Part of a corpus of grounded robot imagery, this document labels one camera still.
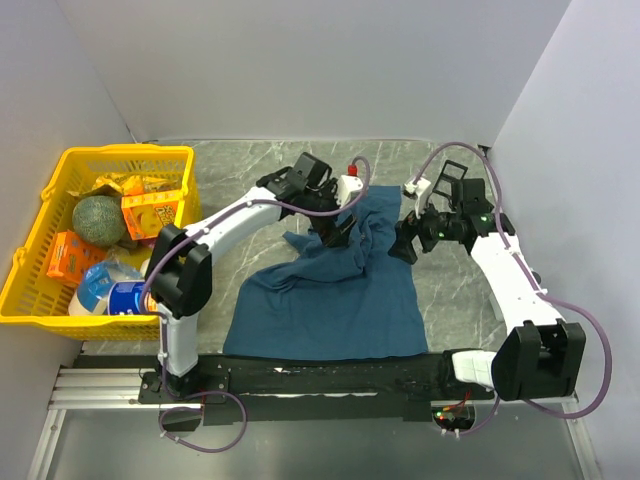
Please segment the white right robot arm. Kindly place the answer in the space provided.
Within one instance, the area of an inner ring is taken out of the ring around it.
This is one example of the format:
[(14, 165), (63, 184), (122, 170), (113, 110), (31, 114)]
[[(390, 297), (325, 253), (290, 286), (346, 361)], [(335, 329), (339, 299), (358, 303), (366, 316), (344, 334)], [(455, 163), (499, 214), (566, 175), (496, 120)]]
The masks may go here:
[(504, 401), (571, 395), (586, 344), (584, 330), (565, 322), (527, 280), (527, 268), (514, 258), (519, 242), (513, 226), (486, 198), (484, 181), (445, 180), (451, 186), (447, 212), (430, 202), (431, 182), (405, 183), (403, 192), (415, 206), (396, 224), (389, 254), (414, 264), (415, 241), (425, 253), (443, 241), (463, 245), (488, 281), (492, 305), (504, 321), (507, 337), (496, 352), (450, 352), (449, 366), (437, 374), (439, 391), (456, 399), (474, 383), (495, 391)]

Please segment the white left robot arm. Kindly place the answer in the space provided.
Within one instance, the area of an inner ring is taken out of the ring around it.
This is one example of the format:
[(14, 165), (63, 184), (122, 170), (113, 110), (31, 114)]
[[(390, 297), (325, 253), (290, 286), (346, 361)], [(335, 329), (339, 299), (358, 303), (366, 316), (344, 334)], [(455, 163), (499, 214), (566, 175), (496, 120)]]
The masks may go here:
[(197, 323), (213, 293), (216, 262), (245, 238), (294, 214), (309, 219), (324, 247), (348, 246), (356, 223), (350, 210), (366, 194), (370, 176), (364, 157), (335, 177), (329, 164), (304, 152), (294, 165), (261, 177), (218, 213), (183, 228), (161, 229), (141, 298), (157, 305), (158, 362), (167, 395), (185, 402), (197, 392)]

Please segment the blue t-shirt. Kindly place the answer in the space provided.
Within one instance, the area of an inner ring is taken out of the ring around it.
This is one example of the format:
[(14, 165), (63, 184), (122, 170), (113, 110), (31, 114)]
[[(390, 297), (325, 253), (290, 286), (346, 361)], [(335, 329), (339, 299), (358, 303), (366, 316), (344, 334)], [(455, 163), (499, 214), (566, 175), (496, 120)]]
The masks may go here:
[(373, 186), (353, 209), (345, 248), (284, 233), (298, 256), (240, 287), (223, 352), (330, 361), (405, 357), (428, 345), (409, 264), (389, 256), (401, 193)]

